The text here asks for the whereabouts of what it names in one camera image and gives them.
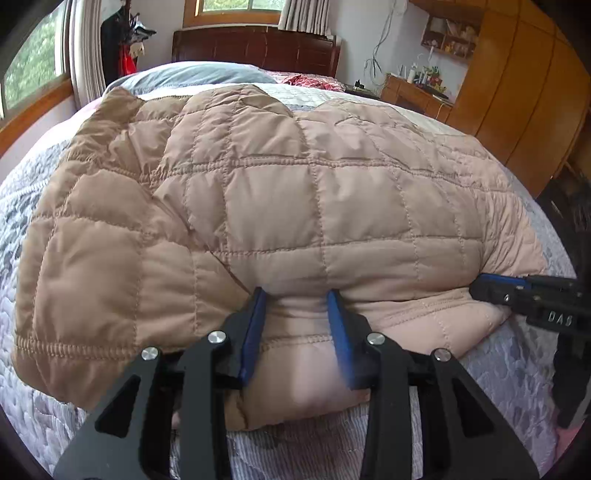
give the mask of beige puffer garment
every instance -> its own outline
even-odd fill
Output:
[[[142,347],[185,348],[262,286],[255,375],[226,406],[229,428],[252,429],[367,398],[339,375],[328,289],[404,348],[460,356],[508,315],[470,298],[478,273],[544,269],[472,137],[426,133],[386,105],[293,113],[255,86],[148,102],[115,89],[29,227],[14,366],[91,409]]]

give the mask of wooden desk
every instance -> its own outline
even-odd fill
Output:
[[[452,107],[430,93],[395,76],[388,75],[381,100],[445,123]]]

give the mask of grey patterned bedspread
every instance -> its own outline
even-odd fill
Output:
[[[306,105],[288,105],[292,110]],[[22,241],[44,186],[67,141],[21,162],[0,186],[0,404],[24,443],[48,471],[55,464],[85,413],[24,385],[15,375],[9,353]],[[549,273],[574,276],[558,236],[539,206],[517,181],[531,223],[544,246]],[[551,419],[550,381],[556,336],[509,319],[470,351],[462,364],[515,429],[538,469],[552,464],[556,434]],[[422,474],[418,400],[413,401],[413,476]],[[368,405],[310,420],[229,433],[229,451],[236,480],[356,479],[359,475]],[[178,439],[173,435],[171,474],[178,472]]]

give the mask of window sill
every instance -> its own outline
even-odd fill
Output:
[[[74,95],[72,81],[69,77],[59,77],[19,104],[16,113],[0,121],[0,157],[32,124],[71,95]]]
[[[183,28],[221,24],[277,25],[279,24],[280,16],[280,12],[264,10],[237,12],[202,12],[199,15],[194,15],[189,9],[188,12],[185,12],[185,16],[183,19]]]

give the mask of grey curtain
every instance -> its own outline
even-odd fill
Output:
[[[329,0],[285,0],[278,28],[330,35]]]

